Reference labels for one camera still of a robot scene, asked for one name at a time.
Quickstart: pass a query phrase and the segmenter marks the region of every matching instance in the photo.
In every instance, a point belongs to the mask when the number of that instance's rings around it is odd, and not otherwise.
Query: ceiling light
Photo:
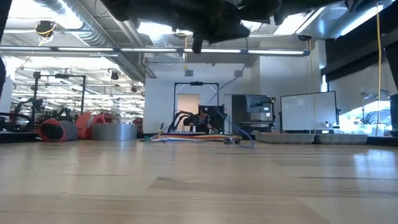
[[[308,16],[311,16],[311,13],[298,13],[288,16],[274,32],[274,35],[294,34],[296,30],[298,30],[300,26],[304,23],[304,21],[307,20]]]
[[[33,96],[33,93],[12,93],[13,96]],[[81,97],[81,94],[62,94],[62,93],[38,93],[37,96],[41,97]],[[109,97],[110,95],[107,94],[99,94],[99,95],[94,95],[94,94],[85,94],[85,97],[87,98],[94,98],[94,99],[101,99],[103,100],[105,97]],[[112,97],[124,97],[124,98],[142,98],[141,95],[112,95]]]
[[[118,57],[119,54],[90,54],[90,57]]]
[[[249,50],[249,54],[304,55],[304,51],[303,50]]]
[[[383,8],[384,6],[379,6],[379,11],[383,10]],[[348,25],[341,31],[340,35],[346,35],[347,33],[351,32],[353,29],[357,28],[362,23],[366,22],[367,20],[375,16],[376,14],[377,14],[377,6],[369,9],[362,16],[355,19],[354,22],[352,22],[350,25]]]
[[[323,10],[325,10],[325,8],[326,7],[322,7],[320,9],[318,9],[318,11],[316,13],[314,13],[310,18],[307,19],[307,21],[304,22],[304,24],[302,26],[300,26],[300,28],[296,31],[296,34],[303,32],[303,30],[305,28],[307,28],[312,23],[312,21],[314,21],[321,14],[321,12]]]
[[[18,51],[51,51],[50,47],[25,47],[25,46],[0,46],[0,50],[18,50]]]
[[[133,48],[133,49],[128,49],[128,48],[121,48],[120,51],[122,52],[142,52],[142,53],[175,53],[177,52],[177,49],[171,49],[171,48]]]
[[[59,47],[59,51],[66,52],[112,52],[112,48],[104,47]]]
[[[60,80],[60,82],[62,82],[62,83],[72,84],[71,81],[65,80],[65,79],[63,79],[63,78],[60,78],[59,80]]]
[[[231,53],[231,54],[239,54],[242,50],[238,49],[202,49],[202,53]]]
[[[119,84],[87,84],[86,86],[97,86],[97,87],[120,87]]]

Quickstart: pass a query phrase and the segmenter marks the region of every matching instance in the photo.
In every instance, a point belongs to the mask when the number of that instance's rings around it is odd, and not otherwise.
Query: black metal frame
[[[86,81],[87,81],[87,76],[86,75],[41,75],[40,72],[35,72],[34,78],[35,78],[35,85],[34,85],[34,93],[33,93],[33,99],[36,100],[37,98],[37,90],[39,89],[39,79],[41,77],[55,77],[55,78],[69,78],[69,77],[80,77],[83,78],[83,85],[82,85],[82,92],[81,92],[81,105],[80,105],[80,114],[83,113],[84,105],[85,105],[85,92],[86,92]],[[32,119],[35,120],[35,109],[32,109]]]
[[[203,85],[216,85],[217,86],[217,106],[220,105],[220,84],[219,83],[204,83],[204,82],[176,82],[174,83],[174,99],[173,99],[173,119],[175,116],[175,87],[177,85],[191,85],[191,86],[203,86]]]
[[[340,124],[340,121],[339,121],[339,118],[338,118],[338,116],[339,116],[339,109],[337,108],[337,98],[336,98],[336,91],[335,90],[333,90],[333,91],[327,91],[327,92],[316,92],[316,93],[304,93],[304,94],[296,94],[296,95],[287,95],[287,96],[281,96],[280,97],[280,113],[279,113],[279,119],[280,119],[280,121],[279,121],[279,126],[280,126],[280,132],[281,133],[283,133],[284,132],[284,130],[283,130],[283,124],[282,124],[282,116],[283,116],[283,113],[282,113],[282,97],[288,97],[288,96],[302,96],[302,95],[311,95],[311,94],[319,94],[319,93],[331,93],[331,92],[334,92],[335,93],[335,108],[336,108],[336,110],[335,110],[335,113],[336,113],[336,122],[337,122],[337,125],[339,125]],[[297,132],[301,132],[301,131],[303,131],[303,130],[296,130],[296,131],[286,131],[287,133],[297,133]]]

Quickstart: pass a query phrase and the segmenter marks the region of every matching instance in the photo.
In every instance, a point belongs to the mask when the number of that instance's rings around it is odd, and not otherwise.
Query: light fixture
[[[12,46],[13,50],[25,51],[26,47],[17,47]],[[6,48],[5,46],[0,46],[0,50]],[[73,51],[90,51],[90,52],[112,52],[112,51],[124,51],[124,52],[151,52],[151,53],[175,53],[181,50],[184,53],[191,53],[192,49],[181,49],[181,48],[121,48],[121,49],[114,49],[114,48],[89,48],[89,47],[52,47],[54,51],[66,51],[66,52],[73,52]],[[213,53],[213,54],[263,54],[263,55],[306,55],[304,51],[296,51],[296,50],[284,50],[284,49],[272,49],[272,50],[241,50],[241,49],[202,49],[203,53]]]
[[[357,19],[355,19],[354,22],[352,22],[350,25],[346,26],[342,31],[340,35],[346,35],[349,32],[351,32],[353,29],[357,28],[359,25],[361,25],[362,23],[366,22],[367,20],[369,20],[370,18],[372,18],[373,16],[375,16],[377,14],[377,10],[381,11],[383,10],[384,6],[380,5],[379,8],[377,8],[377,6],[369,9],[368,11],[366,11],[362,16],[358,17]]]
[[[65,80],[63,78],[59,78],[60,82],[65,83],[65,84],[72,84],[71,81]]]
[[[97,87],[120,87],[119,84],[87,84],[86,86],[97,86]]]
[[[14,83],[14,86],[31,86],[34,85],[34,83]],[[68,83],[38,83],[38,86],[78,86],[79,84],[72,84],[72,82],[68,81]],[[121,87],[119,84],[87,84],[87,87]]]
[[[59,47],[59,51],[66,52],[112,52],[112,48],[105,47]]]
[[[50,47],[0,46],[0,50],[51,51]]]
[[[122,52],[143,52],[143,53],[175,53],[177,52],[177,49],[171,49],[171,48],[121,48],[120,51]]]
[[[311,17],[309,17],[309,18],[307,19],[307,21],[305,21],[304,24],[301,25],[300,28],[298,28],[298,30],[296,31],[296,34],[299,34],[299,33],[303,32],[303,30],[304,30],[305,28],[307,28],[307,27],[312,23],[312,21],[314,21],[314,20],[321,14],[321,12],[322,12],[323,10],[325,10],[325,8],[326,8],[326,7],[322,7],[322,8],[320,8],[320,9],[318,9],[317,12],[315,12]]]
[[[202,53],[230,53],[230,54],[238,54],[241,53],[242,50],[238,49],[202,49]]]
[[[13,96],[33,96],[33,93],[12,93]],[[38,93],[37,96],[41,97],[62,97],[62,98],[68,98],[68,97],[81,97],[81,94],[63,94],[63,93]],[[99,99],[103,100],[105,98],[110,97],[110,95],[107,94],[99,94],[99,95],[94,95],[94,94],[85,94],[85,97],[91,98],[91,99]],[[141,95],[112,95],[114,98],[142,98]]]
[[[118,57],[119,54],[90,54],[90,57]]]
[[[249,54],[262,55],[304,55],[303,50],[249,50]]]

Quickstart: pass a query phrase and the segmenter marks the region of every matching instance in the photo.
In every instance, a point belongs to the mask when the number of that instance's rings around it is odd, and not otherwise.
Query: fluorescent light
[[[121,48],[120,51],[122,52],[142,52],[142,53],[175,53],[177,52],[177,49],[171,49],[171,48],[134,48],[134,49],[128,49],[128,48]]]
[[[14,83],[14,85],[19,86],[31,86],[35,85],[35,83]],[[62,83],[39,83],[38,86],[75,86],[76,84],[62,84]]]
[[[59,51],[69,51],[69,52],[112,52],[112,48],[104,47],[59,47]]]
[[[90,57],[118,57],[119,54],[90,54]]]
[[[231,54],[239,54],[241,50],[238,49],[202,49],[202,53],[231,53]]]
[[[380,5],[379,6],[379,10],[383,10],[384,6]],[[354,22],[352,22],[350,25],[348,25],[347,27],[345,27],[342,31],[340,35],[346,35],[349,32],[351,32],[353,29],[357,28],[359,25],[361,25],[362,23],[366,22],[368,19],[372,18],[373,16],[375,16],[377,14],[377,6],[369,9],[368,11],[366,11],[362,16],[358,17],[357,19],[355,19]]]
[[[302,51],[302,50],[249,50],[249,54],[304,55],[304,51]]]
[[[322,7],[320,9],[318,9],[318,11],[316,13],[314,13],[314,15],[312,15],[309,19],[307,19],[307,21],[305,21],[304,24],[296,31],[296,34],[303,32],[303,30],[305,28],[307,28],[312,23],[312,21],[314,21],[319,16],[319,14],[321,14],[321,12],[323,10],[325,10],[325,8],[326,7]]]
[[[16,47],[16,46],[0,46],[0,50],[18,50],[18,51],[51,51],[50,47]]]
[[[33,93],[12,93],[13,96],[33,96]],[[62,94],[62,93],[38,93],[37,96],[41,97],[74,97],[78,96],[81,97],[81,94]],[[110,95],[106,94],[99,94],[99,95],[94,95],[94,94],[85,94],[85,97],[87,98],[96,98],[96,99],[104,99],[106,97],[110,97]],[[113,98],[119,98],[119,97],[124,97],[124,98],[142,98],[141,95],[112,95]]]
[[[59,80],[60,80],[60,82],[63,82],[63,83],[66,83],[66,84],[72,84],[71,81],[65,80],[63,78],[60,78]]]
[[[87,84],[86,86],[98,86],[98,87],[120,87],[119,84]]]

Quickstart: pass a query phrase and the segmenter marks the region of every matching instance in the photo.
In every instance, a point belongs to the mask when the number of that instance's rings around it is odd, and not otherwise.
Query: yellow cable
[[[42,35],[42,34],[49,34],[49,33],[51,33],[51,32],[55,29],[56,26],[57,26],[57,25],[55,24],[50,30],[45,31],[45,32],[37,32],[37,31],[36,31],[36,34],[40,34],[40,35]]]
[[[310,52],[312,51],[312,41],[309,40],[309,44],[310,44]],[[313,70],[312,70],[312,54],[310,54],[310,69],[311,69],[311,87],[312,87],[312,101],[313,101],[313,133],[316,134],[317,133],[317,112],[315,111],[315,109],[317,108],[315,106],[315,92],[313,89]]]
[[[381,91],[381,36],[380,36],[380,13],[379,13],[379,3],[376,3],[376,19],[377,19],[377,45],[379,47],[379,88],[378,99],[377,99],[377,125],[376,125],[376,137],[379,132],[379,122],[380,122],[380,91]]]

